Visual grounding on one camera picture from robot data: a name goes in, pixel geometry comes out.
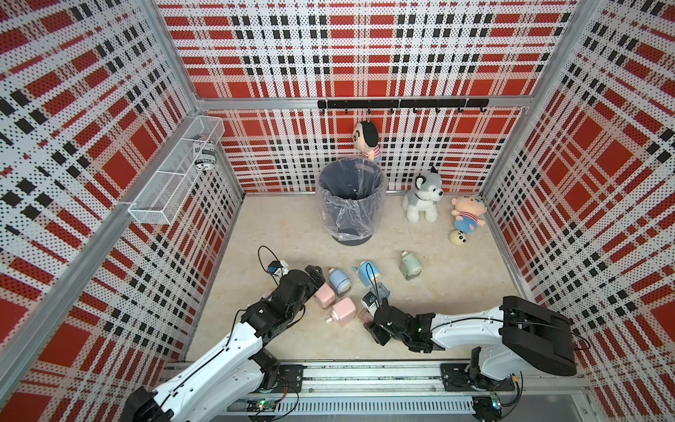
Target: plush dog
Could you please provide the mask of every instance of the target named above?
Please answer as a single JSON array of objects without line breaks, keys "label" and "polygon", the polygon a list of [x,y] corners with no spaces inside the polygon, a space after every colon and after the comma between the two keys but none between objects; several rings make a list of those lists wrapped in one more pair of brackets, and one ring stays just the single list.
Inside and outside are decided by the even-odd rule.
[{"label": "plush dog", "polygon": [[411,223],[420,221],[420,211],[424,211],[429,223],[438,220],[437,202],[443,197],[441,175],[432,166],[429,173],[417,176],[412,190],[403,198],[403,210]]},{"label": "plush dog", "polygon": [[485,220],[479,217],[487,212],[487,207],[470,196],[459,196],[452,199],[455,209],[450,211],[455,216],[455,228],[464,233],[473,233],[478,226],[484,226]]}]

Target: pink soap dispenser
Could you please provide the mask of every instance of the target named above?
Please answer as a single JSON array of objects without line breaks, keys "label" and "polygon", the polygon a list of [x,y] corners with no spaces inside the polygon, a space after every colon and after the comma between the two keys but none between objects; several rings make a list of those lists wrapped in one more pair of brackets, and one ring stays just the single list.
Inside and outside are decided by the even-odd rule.
[{"label": "pink soap dispenser", "polygon": [[354,319],[356,315],[356,305],[350,298],[344,298],[333,305],[330,318],[326,322],[336,321],[340,325],[345,325],[347,322]]},{"label": "pink soap dispenser", "polygon": [[324,283],[323,286],[314,293],[314,299],[316,299],[322,309],[331,306],[337,298],[338,297],[328,283]]}]

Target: plush doll head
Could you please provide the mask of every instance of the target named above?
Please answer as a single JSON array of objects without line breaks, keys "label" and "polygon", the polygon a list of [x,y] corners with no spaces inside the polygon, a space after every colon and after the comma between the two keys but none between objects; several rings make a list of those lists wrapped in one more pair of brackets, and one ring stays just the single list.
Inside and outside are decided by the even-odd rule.
[{"label": "plush doll head", "polygon": [[480,217],[487,212],[487,207],[481,201],[477,201],[470,196],[453,198],[452,204],[455,206],[455,210],[461,213],[470,213],[476,217]]},{"label": "plush doll head", "polygon": [[415,178],[415,195],[425,201],[440,201],[443,196],[443,187],[441,185],[441,175],[432,166],[429,173]]},{"label": "plush doll head", "polygon": [[359,122],[354,128],[352,139],[354,146],[362,153],[369,153],[377,147],[379,135],[375,124],[371,122]]}]

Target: tile floor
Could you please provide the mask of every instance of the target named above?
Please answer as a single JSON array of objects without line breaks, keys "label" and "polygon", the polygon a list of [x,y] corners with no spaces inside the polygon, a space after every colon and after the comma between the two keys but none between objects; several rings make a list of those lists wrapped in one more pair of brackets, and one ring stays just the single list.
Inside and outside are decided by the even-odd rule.
[{"label": "tile floor", "polygon": [[[314,195],[248,196],[235,224],[225,256],[199,321],[186,360],[194,361],[208,351],[232,326],[238,309],[257,302],[274,287],[260,266],[257,250],[271,248],[291,268],[318,265],[327,274],[340,268],[352,279],[346,296],[356,304],[367,288],[351,270],[364,259],[378,266],[382,281],[391,291],[389,303],[403,312],[471,313],[502,303],[503,296],[517,295],[487,226],[470,235],[464,246],[448,240],[453,229],[450,198],[439,205],[439,221],[417,225],[404,219],[403,196],[387,196],[379,231],[360,246],[338,244],[323,228]],[[400,273],[400,253],[408,250],[422,262],[422,274],[406,281]],[[261,252],[263,264],[273,257]],[[410,352],[402,343],[376,344],[358,319],[345,326],[326,324],[324,311],[314,299],[306,304],[300,323],[267,345],[278,359],[450,359],[468,358],[472,346],[431,354]]]}]

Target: plaid wall panel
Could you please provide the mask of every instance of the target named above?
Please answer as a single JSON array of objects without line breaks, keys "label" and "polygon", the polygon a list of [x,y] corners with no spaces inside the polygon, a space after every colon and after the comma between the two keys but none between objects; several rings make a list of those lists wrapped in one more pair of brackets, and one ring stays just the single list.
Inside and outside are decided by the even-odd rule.
[{"label": "plaid wall panel", "polygon": [[603,1],[489,198],[606,417],[675,417],[675,5]]},{"label": "plaid wall panel", "polygon": [[[326,163],[358,154],[352,131],[365,110],[214,111],[225,124],[222,143],[246,192],[309,191]],[[390,189],[412,186],[436,166],[450,192],[478,192],[520,109],[374,110],[381,161]]]},{"label": "plaid wall panel", "polygon": [[157,0],[198,97],[527,95],[577,1]]},{"label": "plaid wall panel", "polygon": [[128,1],[0,5],[0,347],[185,114],[139,15]]},{"label": "plaid wall panel", "polygon": [[0,421],[117,421],[184,357],[236,199],[203,172],[172,226],[131,224],[0,412]]},{"label": "plaid wall panel", "polygon": [[[4,347],[186,107],[135,1],[4,2],[0,32]],[[0,421],[117,420],[184,354],[233,210],[210,173],[173,226],[131,225]]]}]

